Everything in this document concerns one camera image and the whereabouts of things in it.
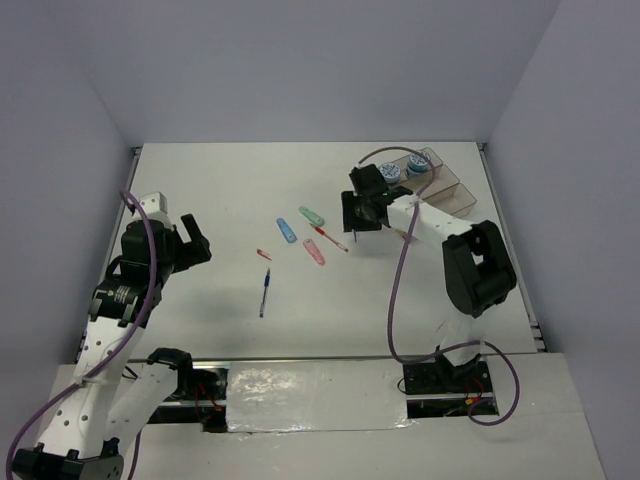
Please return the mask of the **blue round jar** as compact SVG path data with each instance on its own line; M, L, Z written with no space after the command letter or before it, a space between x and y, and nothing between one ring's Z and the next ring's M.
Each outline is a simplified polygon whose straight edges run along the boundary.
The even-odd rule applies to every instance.
M431 157L426 152L411 153L405 167L406 176L414 178L432 170Z
M383 179L388 185L396 185L402 180L402 170L394 162L386 162L378 167Z

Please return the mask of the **red pen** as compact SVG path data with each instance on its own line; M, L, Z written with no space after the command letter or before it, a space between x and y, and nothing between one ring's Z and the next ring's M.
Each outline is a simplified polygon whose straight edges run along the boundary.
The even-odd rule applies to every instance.
M310 223L311 228L316 231L318 234L320 234L322 237L326 238L329 242L331 242L333 245L335 245L337 248L339 248L340 250L342 250L343 252L349 252L349 249L344 246L343 244L341 244L338 240L336 240L335 238L333 238L331 235L329 235L325 230L323 230L321 227L316 226L314 224Z

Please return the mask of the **red pen cap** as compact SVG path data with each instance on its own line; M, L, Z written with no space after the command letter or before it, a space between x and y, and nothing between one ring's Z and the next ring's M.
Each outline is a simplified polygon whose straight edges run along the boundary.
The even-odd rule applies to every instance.
M264 258L264 259L266 259L266 260L269 260L269 261L272 261L272 260L273 260L273 259L272 259L272 256L271 256L269 253L267 253L266 251L262 250L262 249L257 249L257 250L256 250L256 253L257 253L260 257L262 257L262 258Z

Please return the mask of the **blue pen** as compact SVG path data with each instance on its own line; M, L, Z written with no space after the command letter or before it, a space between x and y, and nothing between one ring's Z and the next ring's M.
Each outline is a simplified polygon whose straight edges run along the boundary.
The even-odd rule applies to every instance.
M271 279L271 269L267 268L267 271L264 277L263 291L262 291L261 302L259 307L259 318L264 318L264 315L265 315L268 291L270 286L270 279Z

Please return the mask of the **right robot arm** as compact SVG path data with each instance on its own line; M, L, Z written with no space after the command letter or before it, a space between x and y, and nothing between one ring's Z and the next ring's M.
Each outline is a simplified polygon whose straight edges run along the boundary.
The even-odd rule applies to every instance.
M386 227L406 234L392 283L387 310L387 344L392 357L409 366L426 363L432 378L446 391L457 391L476 373L485 327L480 318L502 304L517 280L497 225L451 216L403 187L389 185L374 165L355 167L349 174L351 191L341 193L346 231L379 231ZM450 314L446 334L436 350L411 359L394 344L394 318L410 241L433 246L442 260L444 288Z

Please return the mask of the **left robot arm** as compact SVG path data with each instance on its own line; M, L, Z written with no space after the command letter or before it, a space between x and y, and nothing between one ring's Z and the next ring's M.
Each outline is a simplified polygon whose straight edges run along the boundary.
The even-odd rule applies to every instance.
M164 214L148 220L136 217L126 226L121 253L93 292L74 378L41 407L55 413L35 446L11 446L7 478L119 479L125 453L159 404L193 392L191 355L159 347L146 360L148 372L121 399L115 397L169 277L212 257L194 216L186 214L181 221L188 241Z

